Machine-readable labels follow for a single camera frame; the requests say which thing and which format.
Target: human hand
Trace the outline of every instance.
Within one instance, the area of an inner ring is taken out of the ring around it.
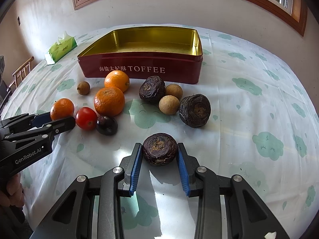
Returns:
[[[7,197],[2,191],[0,191],[0,205],[9,207],[10,205],[16,207],[24,206],[24,195],[22,193],[22,184],[20,183],[21,174],[18,173],[13,176],[7,183],[7,191],[9,197]]]

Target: blue gripper pad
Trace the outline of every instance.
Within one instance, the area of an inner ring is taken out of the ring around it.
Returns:
[[[51,122],[50,112],[36,115],[32,121],[33,127],[42,127],[44,124]]]
[[[135,158],[133,170],[131,173],[131,185],[130,185],[130,195],[133,196],[134,192],[136,191],[136,187],[138,186],[138,177],[139,173],[141,171],[141,166],[142,166],[142,145],[140,145],[138,149],[137,156]]]
[[[177,160],[178,171],[181,177],[181,185],[182,185],[183,191],[185,192],[186,196],[189,196],[189,193],[190,193],[189,176],[186,170],[183,155],[179,147],[178,147],[178,154],[176,156],[176,160]]]

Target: tissue box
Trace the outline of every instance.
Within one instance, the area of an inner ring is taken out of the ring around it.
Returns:
[[[44,58],[48,65],[53,65],[77,46],[74,37],[65,33],[64,37],[59,37],[59,40],[50,47]]]

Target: white tablecloth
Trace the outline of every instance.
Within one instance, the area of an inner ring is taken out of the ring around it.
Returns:
[[[94,108],[93,98],[103,79],[86,79],[77,55],[111,30],[131,26],[76,36],[79,46],[58,63],[48,66],[42,61],[31,71],[2,118],[50,111],[60,98],[71,99],[76,111]],[[143,80],[132,79],[124,112],[116,117],[115,136],[76,126],[56,137],[52,154],[23,171],[24,211],[32,229],[78,175],[102,175],[130,155],[136,142],[165,132],[218,175],[242,175],[291,239],[304,232],[319,207],[319,118],[309,96],[289,66],[270,52],[228,34],[194,28],[204,51],[201,75],[196,85],[180,85],[184,96],[202,93],[209,99],[212,113],[206,126],[192,129],[178,114],[166,116],[155,106],[143,106],[138,96]],[[76,89],[83,80],[92,88],[88,96]],[[126,239],[191,239],[197,199],[182,191],[175,161],[164,167],[143,162],[135,195],[122,199],[122,217]]]

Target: red tin box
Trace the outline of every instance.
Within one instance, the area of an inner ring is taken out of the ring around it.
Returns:
[[[195,29],[148,26],[114,30],[78,55],[85,77],[106,77],[113,70],[130,78],[158,75],[164,81],[195,84],[203,60]]]

